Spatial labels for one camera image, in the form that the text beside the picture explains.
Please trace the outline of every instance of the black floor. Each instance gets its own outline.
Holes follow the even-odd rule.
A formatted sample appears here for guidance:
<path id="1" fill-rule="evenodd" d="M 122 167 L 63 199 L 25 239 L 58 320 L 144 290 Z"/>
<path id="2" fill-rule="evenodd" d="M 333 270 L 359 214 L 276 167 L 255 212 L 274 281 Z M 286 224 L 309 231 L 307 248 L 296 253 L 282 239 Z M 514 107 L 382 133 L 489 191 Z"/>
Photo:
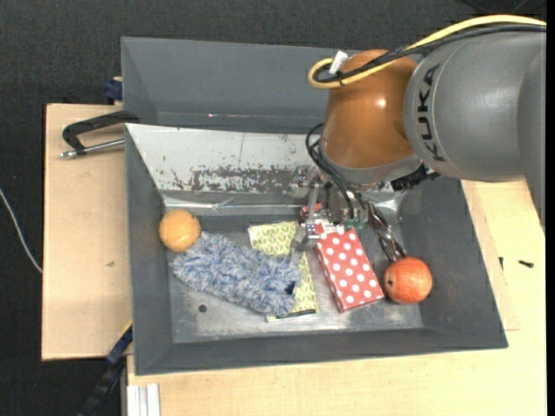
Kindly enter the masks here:
<path id="1" fill-rule="evenodd" d="M 42 105 L 106 103 L 120 36 L 389 49 L 473 14 L 545 20 L 544 2 L 0 0 L 0 187 L 40 261 Z M 75 414 L 103 370 L 101 360 L 41 363 L 41 288 L 0 203 L 0 415 Z M 101 414 L 118 405 L 114 396 Z"/>

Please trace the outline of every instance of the kuka logo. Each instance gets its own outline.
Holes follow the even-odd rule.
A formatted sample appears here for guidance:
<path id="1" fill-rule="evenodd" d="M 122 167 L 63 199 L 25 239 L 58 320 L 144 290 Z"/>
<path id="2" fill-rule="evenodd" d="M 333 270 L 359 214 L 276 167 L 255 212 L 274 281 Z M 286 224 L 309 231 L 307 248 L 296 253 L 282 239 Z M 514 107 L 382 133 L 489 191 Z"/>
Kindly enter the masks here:
<path id="1" fill-rule="evenodd" d="M 430 96 L 432 84 L 434 83 L 434 73 L 440 65 L 441 64 L 438 63 L 437 65 L 433 66 L 424 75 L 423 81 L 427 85 L 428 90 L 424 93 L 422 92 L 422 89 L 420 89 L 418 93 L 418 99 L 420 100 L 420 105 L 418 106 L 418 123 L 424 125 L 424 133 L 421 134 L 422 140 L 424 140 L 424 146 L 432 153 L 432 157 L 434 160 L 438 162 L 444 162 L 445 159 L 443 159 L 439 155 L 439 149 L 434 141 L 432 128 L 430 128 L 430 121 L 428 118 L 428 98 Z"/>

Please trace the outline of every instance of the blue fuzzy sock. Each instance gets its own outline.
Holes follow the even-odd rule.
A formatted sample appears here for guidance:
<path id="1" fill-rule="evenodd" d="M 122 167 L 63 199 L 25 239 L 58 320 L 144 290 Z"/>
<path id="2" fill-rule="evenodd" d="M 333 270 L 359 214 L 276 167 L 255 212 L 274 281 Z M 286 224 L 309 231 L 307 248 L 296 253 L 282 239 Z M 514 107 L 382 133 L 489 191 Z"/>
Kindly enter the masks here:
<path id="1" fill-rule="evenodd" d="M 170 266 L 191 288 L 277 316 L 287 315 L 294 307 L 291 286 L 301 279 L 289 257 L 269 256 L 205 231 Z"/>

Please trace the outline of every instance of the wooden board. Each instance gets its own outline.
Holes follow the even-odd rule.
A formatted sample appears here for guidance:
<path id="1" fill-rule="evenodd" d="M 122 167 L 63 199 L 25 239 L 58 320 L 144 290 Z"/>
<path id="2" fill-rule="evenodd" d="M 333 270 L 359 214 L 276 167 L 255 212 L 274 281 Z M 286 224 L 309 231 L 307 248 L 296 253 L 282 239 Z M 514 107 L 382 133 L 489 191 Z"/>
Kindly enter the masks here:
<path id="1" fill-rule="evenodd" d="M 49 105 L 44 174 L 42 358 L 105 356 L 131 319 L 123 146 L 62 159 L 67 125 L 118 107 Z M 92 145 L 123 127 L 83 135 Z"/>

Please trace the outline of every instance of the orange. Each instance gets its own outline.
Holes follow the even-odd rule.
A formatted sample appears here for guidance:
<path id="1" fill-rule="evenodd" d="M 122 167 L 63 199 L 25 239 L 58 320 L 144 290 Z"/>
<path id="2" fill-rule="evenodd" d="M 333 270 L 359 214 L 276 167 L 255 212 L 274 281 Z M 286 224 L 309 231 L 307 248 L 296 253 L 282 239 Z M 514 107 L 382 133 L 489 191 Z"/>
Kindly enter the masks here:
<path id="1" fill-rule="evenodd" d="M 432 290 L 434 281 L 428 266 L 416 257 L 404 257 L 393 262 L 383 276 L 386 294 L 402 304 L 423 301 Z"/>
<path id="2" fill-rule="evenodd" d="M 158 229 L 162 243 L 171 251 L 188 250 L 200 237 L 199 220 L 185 210 L 167 212 Z"/>

